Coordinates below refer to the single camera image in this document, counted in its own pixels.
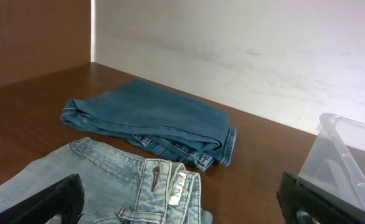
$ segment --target clear plastic bin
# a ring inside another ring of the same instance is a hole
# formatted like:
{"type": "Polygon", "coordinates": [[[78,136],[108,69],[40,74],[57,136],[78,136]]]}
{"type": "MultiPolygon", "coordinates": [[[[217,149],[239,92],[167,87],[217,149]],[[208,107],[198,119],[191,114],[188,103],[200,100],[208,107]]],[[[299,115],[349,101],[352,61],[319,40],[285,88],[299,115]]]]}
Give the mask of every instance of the clear plastic bin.
{"type": "Polygon", "coordinates": [[[320,121],[299,177],[365,211],[365,124],[335,114],[320,121]]]}

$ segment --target dark blue jeans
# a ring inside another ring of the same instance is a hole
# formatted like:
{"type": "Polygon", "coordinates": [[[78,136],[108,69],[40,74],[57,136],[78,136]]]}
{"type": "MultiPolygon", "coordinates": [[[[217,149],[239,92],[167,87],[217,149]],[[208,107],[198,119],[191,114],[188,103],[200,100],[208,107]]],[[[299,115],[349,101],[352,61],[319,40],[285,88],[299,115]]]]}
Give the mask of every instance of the dark blue jeans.
{"type": "Polygon", "coordinates": [[[202,171],[214,160],[229,165],[236,137],[225,112],[141,80],[88,100],[70,100],[60,118],[75,129],[120,137],[202,171]]]}

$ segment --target folded clothing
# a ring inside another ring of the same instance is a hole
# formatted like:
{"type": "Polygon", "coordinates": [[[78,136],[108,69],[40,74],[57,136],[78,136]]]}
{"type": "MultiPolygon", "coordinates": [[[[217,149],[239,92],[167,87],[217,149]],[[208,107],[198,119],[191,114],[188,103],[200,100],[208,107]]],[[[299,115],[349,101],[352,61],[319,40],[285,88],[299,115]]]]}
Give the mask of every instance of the folded clothing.
{"type": "Polygon", "coordinates": [[[60,118],[75,129],[120,137],[202,171],[214,160],[229,165],[236,137],[225,112],[141,80],[88,100],[70,100],[60,118]]]}
{"type": "Polygon", "coordinates": [[[69,176],[85,191],[80,224],[212,223],[201,180],[184,164],[145,159],[84,138],[31,162],[0,186],[0,212],[69,176]]]}

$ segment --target brown wooden table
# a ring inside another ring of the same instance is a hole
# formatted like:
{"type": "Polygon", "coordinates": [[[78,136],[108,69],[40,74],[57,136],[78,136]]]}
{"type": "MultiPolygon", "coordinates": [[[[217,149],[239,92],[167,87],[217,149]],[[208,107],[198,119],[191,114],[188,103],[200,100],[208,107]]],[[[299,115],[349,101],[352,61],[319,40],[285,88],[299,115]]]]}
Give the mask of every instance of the brown wooden table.
{"type": "MultiPolygon", "coordinates": [[[[31,161],[85,136],[155,157],[121,139],[76,131],[59,120],[69,99],[93,97],[134,78],[91,63],[0,87],[0,185],[31,161]]],[[[300,171],[315,136],[199,99],[229,113],[231,126],[237,128],[230,166],[201,172],[202,208],[213,214],[213,223],[283,223],[275,198],[282,172],[300,171]]]]}

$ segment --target denim clothing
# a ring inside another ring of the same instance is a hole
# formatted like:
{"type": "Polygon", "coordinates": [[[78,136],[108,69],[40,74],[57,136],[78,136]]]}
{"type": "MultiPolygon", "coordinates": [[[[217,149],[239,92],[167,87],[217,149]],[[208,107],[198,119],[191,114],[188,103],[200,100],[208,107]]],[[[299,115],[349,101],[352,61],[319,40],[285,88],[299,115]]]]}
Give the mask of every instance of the denim clothing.
{"type": "Polygon", "coordinates": [[[212,223],[212,215],[201,209],[198,173],[186,171],[182,163],[145,159],[90,138],[31,162],[2,184],[0,212],[70,174],[80,175],[85,191],[79,224],[212,223]],[[182,191],[171,205],[181,175],[186,177],[182,191]]]}
{"type": "Polygon", "coordinates": [[[236,137],[225,112],[140,80],[88,100],[70,100],[60,118],[77,130],[120,137],[202,171],[214,160],[229,165],[236,137]]]}

